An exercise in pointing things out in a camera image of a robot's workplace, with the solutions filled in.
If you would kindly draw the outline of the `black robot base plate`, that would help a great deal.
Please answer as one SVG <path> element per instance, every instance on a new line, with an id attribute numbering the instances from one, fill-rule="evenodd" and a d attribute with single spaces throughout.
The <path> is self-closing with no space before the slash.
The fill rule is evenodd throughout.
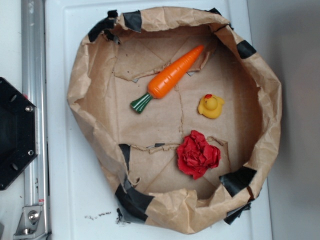
<path id="1" fill-rule="evenodd" d="M 0 78 L 0 189 L 6 190 L 38 155 L 36 110 L 22 93 Z"/>

